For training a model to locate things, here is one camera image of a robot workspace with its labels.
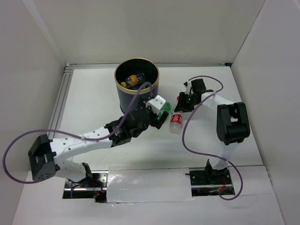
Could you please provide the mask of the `green bottle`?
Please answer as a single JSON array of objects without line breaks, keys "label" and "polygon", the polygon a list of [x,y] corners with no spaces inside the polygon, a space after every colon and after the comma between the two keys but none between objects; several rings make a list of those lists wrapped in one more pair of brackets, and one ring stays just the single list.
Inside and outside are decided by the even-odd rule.
[{"label": "green bottle", "polygon": [[163,115],[164,112],[169,113],[171,109],[172,109],[172,105],[169,102],[166,102],[165,105],[164,105],[164,107],[160,111],[157,119],[159,120],[161,118],[161,116]]}]

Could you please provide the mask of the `clear bottle with red label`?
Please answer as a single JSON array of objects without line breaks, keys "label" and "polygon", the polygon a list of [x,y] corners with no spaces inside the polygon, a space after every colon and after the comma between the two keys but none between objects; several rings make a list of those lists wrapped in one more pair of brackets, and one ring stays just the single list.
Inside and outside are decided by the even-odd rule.
[{"label": "clear bottle with red label", "polygon": [[169,123],[169,130],[173,134],[180,134],[182,127],[182,114],[180,112],[173,112]]}]

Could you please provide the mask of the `small bottle with yellow cap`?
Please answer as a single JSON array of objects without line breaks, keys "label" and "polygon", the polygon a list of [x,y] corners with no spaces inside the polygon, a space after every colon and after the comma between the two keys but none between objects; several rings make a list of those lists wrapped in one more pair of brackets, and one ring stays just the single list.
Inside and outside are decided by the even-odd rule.
[{"label": "small bottle with yellow cap", "polygon": [[146,81],[146,75],[144,73],[139,73],[136,75],[130,75],[127,77],[120,85],[123,88],[131,89],[137,85],[143,84]]}]

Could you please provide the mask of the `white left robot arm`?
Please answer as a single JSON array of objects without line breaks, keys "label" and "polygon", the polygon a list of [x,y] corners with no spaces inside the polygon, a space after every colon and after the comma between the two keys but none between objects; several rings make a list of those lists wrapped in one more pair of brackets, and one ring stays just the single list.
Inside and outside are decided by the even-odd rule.
[{"label": "white left robot arm", "polygon": [[169,113],[155,114],[150,108],[138,107],[131,111],[122,126],[112,136],[99,140],[113,131],[120,120],[112,121],[95,131],[82,135],[79,139],[54,138],[40,135],[28,151],[31,174],[34,182],[42,182],[53,176],[66,178],[81,187],[92,183],[92,173],[87,163],[75,163],[69,159],[94,150],[113,148],[129,143],[148,126],[160,129]]}]

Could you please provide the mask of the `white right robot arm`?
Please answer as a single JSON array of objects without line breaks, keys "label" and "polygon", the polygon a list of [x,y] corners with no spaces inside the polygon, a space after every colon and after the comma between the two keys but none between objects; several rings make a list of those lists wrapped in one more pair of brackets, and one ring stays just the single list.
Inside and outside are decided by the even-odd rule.
[{"label": "white right robot arm", "polygon": [[176,113],[192,112],[199,104],[216,113],[216,133],[221,144],[217,158],[210,159],[205,171],[205,180],[214,184],[221,178],[219,170],[227,167],[239,143],[250,135],[250,125],[245,103],[233,102],[206,88],[203,79],[188,80],[184,83],[185,91],[177,97]]}]

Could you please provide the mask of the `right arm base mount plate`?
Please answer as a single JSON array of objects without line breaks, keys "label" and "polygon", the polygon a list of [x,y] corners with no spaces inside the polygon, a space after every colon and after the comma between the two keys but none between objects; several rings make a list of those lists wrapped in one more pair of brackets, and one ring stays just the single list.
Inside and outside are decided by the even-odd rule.
[{"label": "right arm base mount plate", "polygon": [[228,168],[214,170],[207,164],[204,168],[190,169],[185,174],[190,179],[193,197],[235,195],[230,172]]}]

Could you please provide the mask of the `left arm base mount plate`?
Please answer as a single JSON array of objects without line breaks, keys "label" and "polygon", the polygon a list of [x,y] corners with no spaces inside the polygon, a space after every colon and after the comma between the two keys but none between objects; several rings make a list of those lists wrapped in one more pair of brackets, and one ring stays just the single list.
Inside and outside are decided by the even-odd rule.
[{"label": "left arm base mount plate", "polygon": [[91,199],[96,203],[107,203],[107,177],[109,171],[92,171],[92,180],[83,187],[66,180],[62,199]]}]

